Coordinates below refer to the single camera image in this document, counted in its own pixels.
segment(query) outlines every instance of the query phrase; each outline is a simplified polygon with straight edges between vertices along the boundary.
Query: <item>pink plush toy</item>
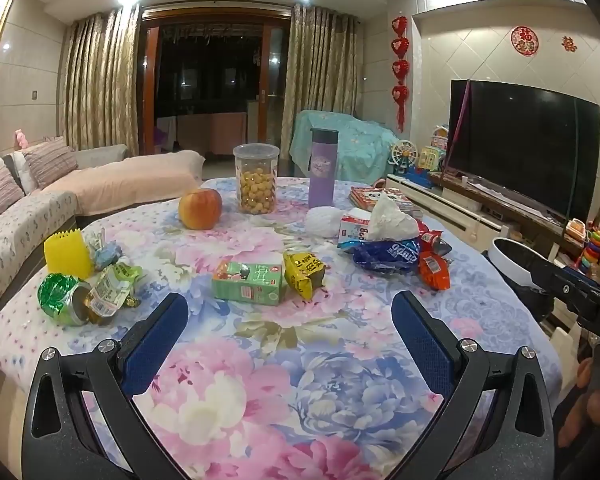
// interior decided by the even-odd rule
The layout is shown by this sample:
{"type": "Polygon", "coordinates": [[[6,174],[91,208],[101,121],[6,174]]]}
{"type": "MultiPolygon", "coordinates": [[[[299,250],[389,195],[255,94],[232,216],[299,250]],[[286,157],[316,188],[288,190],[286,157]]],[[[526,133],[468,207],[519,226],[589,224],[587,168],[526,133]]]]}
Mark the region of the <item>pink plush toy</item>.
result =
{"type": "Polygon", "coordinates": [[[25,148],[29,147],[29,142],[27,141],[27,137],[24,136],[24,134],[22,133],[22,130],[16,130],[16,144],[14,146],[15,148],[20,148],[21,150],[24,150],[25,148]]]}

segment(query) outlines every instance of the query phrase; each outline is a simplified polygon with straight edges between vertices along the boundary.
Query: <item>logo on purple bottle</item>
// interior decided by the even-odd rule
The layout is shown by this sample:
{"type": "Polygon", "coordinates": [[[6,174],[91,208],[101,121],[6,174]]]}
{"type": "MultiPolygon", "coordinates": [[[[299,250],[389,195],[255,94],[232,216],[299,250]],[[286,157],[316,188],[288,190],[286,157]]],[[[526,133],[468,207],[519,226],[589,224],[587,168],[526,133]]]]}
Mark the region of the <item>logo on purple bottle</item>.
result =
{"type": "Polygon", "coordinates": [[[318,177],[327,177],[331,170],[331,161],[324,156],[316,156],[311,160],[311,173],[318,177]]]}

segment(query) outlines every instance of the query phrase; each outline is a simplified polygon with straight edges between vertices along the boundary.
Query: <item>curtain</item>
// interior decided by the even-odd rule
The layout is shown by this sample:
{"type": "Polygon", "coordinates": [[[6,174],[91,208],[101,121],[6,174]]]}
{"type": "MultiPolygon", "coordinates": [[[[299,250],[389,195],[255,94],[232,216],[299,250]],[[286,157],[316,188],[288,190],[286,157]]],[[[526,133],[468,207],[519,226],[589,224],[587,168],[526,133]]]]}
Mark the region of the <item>curtain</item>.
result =
{"type": "Polygon", "coordinates": [[[358,100],[358,34],[353,16],[296,5],[291,19],[280,153],[288,158],[296,114],[353,114],[358,100]]]}
{"type": "Polygon", "coordinates": [[[76,150],[126,144],[138,155],[139,6],[75,22],[65,44],[59,123],[76,150]]]}

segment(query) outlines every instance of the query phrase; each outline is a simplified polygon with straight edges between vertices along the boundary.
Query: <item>purple tumbler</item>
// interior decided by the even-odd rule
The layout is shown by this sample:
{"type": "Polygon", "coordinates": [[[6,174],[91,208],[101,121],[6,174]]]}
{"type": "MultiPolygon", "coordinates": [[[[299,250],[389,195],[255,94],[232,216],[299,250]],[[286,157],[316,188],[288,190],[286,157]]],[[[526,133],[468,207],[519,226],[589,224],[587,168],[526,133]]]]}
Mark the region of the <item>purple tumbler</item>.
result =
{"type": "Polygon", "coordinates": [[[338,162],[338,132],[311,129],[314,143],[309,162],[309,208],[333,205],[338,162]]]}

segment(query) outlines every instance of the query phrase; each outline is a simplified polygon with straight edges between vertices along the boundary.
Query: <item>blue gripper pad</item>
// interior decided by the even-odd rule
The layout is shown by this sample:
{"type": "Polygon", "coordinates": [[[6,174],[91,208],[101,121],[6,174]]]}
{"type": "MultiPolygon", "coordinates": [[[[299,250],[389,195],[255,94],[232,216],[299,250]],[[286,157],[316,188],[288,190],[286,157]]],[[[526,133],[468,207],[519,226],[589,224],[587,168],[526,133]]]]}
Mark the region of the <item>blue gripper pad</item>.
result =
{"type": "Polygon", "coordinates": [[[122,374],[120,389],[126,396],[147,391],[188,320],[187,300],[172,292],[122,338],[118,368],[122,374]]]}
{"type": "Polygon", "coordinates": [[[391,307],[391,316],[429,389],[448,399],[454,390],[454,361],[423,320],[423,316],[427,316],[431,323],[442,324],[442,329],[447,330],[449,334],[451,332],[442,321],[433,319],[410,292],[400,292],[396,295],[391,307]]]}

